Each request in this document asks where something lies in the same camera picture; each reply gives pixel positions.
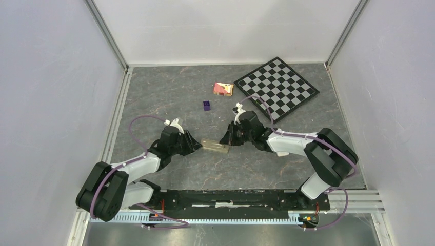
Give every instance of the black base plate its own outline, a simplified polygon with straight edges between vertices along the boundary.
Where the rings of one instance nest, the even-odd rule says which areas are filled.
[[[183,219],[288,218],[289,210],[314,211],[316,203],[320,210],[330,210],[326,194],[322,193],[305,208],[298,203],[298,197],[296,191],[289,190],[157,190],[146,205],[161,210],[164,200],[164,214]],[[217,202],[249,207],[216,208]]]

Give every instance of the small purple block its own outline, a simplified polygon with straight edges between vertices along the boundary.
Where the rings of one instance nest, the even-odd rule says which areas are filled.
[[[211,108],[210,108],[210,101],[203,101],[203,104],[204,104],[204,111],[211,110]]]

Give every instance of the gray floor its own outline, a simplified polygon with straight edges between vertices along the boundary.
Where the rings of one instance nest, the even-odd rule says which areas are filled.
[[[320,94],[276,126],[302,133],[328,127],[349,144],[349,134],[324,66],[290,66]],[[256,67],[258,65],[134,68],[112,162],[142,153],[128,133],[131,120],[141,114],[155,114],[170,120],[179,117],[184,121],[183,127],[198,141],[221,139],[228,122],[234,119],[231,109],[245,96],[238,88],[234,89],[232,97],[214,95],[214,83],[232,83]],[[210,101],[211,111],[204,112],[205,100]],[[250,101],[244,103],[244,108],[255,110],[265,125],[270,122]],[[145,118],[138,120],[133,129],[134,134],[149,145],[159,138],[163,127],[159,121]],[[185,157],[175,156],[166,168],[145,178],[163,189],[297,189],[312,173],[314,169],[305,157],[277,157],[246,143],[231,147],[228,154],[200,149]],[[359,176],[344,181],[343,186],[364,188],[364,182]]]
[[[320,223],[336,215],[321,215]],[[142,229],[137,224],[91,223],[83,245],[86,246],[232,246],[232,245],[380,245],[370,214],[346,215],[335,226],[316,232],[303,232],[295,225],[207,225],[188,229]]]

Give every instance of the white enclosure wall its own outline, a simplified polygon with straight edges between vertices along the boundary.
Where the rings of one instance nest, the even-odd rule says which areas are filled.
[[[435,2],[370,1],[331,67],[397,245],[434,245]]]
[[[130,64],[324,62],[358,0],[95,0]]]
[[[64,245],[123,70],[84,1],[0,3],[1,245]]]

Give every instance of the chessboard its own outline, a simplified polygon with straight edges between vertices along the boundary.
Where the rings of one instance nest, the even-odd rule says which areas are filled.
[[[279,57],[248,73],[234,84],[245,95],[261,98],[269,106],[274,123],[319,93]],[[266,107],[260,101],[253,98],[250,100],[269,118]]]

